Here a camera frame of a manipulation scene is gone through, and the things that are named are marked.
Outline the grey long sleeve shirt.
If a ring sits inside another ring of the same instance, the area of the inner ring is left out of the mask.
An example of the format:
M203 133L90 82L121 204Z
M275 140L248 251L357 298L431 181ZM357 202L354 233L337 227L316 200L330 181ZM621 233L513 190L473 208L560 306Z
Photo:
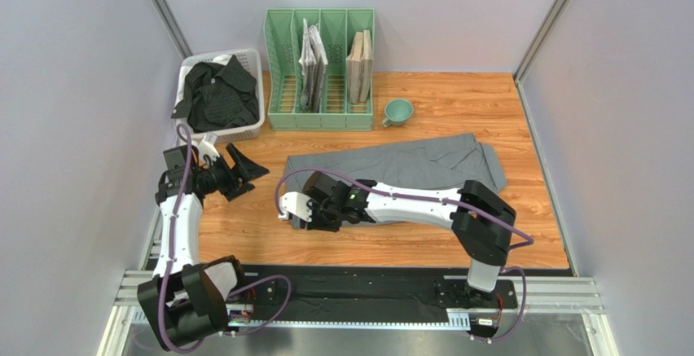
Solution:
M491 145L478 142L472 133L290 156L284 173L297 173L285 180L285 190L301 191L311 168L422 190L447 191L475 180L499 194L508 185L496 151Z

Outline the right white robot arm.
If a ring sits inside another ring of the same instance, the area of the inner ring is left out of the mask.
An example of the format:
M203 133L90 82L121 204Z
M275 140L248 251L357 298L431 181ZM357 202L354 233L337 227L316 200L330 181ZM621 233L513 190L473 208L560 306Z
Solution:
M307 230L409 222L452 232L470 258L467 283L477 292L494 291L511 250L516 210L478 181L467 180L460 188L420 190L366 179L347 183L315 171L301 194L310 213L301 223Z

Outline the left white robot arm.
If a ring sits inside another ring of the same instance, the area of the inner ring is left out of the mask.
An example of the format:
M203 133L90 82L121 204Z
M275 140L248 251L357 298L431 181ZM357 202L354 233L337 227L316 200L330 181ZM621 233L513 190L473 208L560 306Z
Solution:
M234 200L269 172L234 145L226 150L231 164L204 143L164 152L167 170L155 194L162 242L152 278L138 286L137 300L165 351L190 353L206 337L229 329L226 300L245 281L234 256L202 262L199 255L204 198L218 192Z

